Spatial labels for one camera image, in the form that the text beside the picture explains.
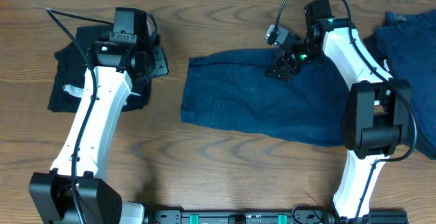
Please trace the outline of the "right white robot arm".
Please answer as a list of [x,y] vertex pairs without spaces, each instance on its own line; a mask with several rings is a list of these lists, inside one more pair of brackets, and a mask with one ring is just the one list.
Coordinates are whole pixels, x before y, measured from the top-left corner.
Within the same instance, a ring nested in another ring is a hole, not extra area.
[[347,158],[341,183],[329,210],[293,209],[294,223],[408,223],[404,210],[371,210],[369,202],[381,169],[407,140],[411,85],[395,80],[364,48],[348,18],[307,17],[307,36],[300,39],[278,24],[269,26],[266,41],[279,47],[267,77],[288,79],[317,57],[330,59],[348,87],[341,121]]

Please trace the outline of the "navy blue shorts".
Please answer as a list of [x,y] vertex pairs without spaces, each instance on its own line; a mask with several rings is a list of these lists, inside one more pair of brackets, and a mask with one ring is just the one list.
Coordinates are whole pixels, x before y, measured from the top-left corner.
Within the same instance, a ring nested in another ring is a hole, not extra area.
[[274,49],[218,52],[189,60],[181,120],[287,141],[341,146],[349,89],[334,63],[306,65],[288,81],[268,78]]

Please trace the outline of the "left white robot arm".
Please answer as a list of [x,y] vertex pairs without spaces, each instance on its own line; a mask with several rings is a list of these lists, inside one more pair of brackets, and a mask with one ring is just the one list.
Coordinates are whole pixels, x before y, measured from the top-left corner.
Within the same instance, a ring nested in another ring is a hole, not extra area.
[[72,128],[48,173],[34,173],[29,192],[43,223],[149,223],[144,204],[126,202],[106,182],[116,125],[136,77],[168,73],[160,45],[95,42]]

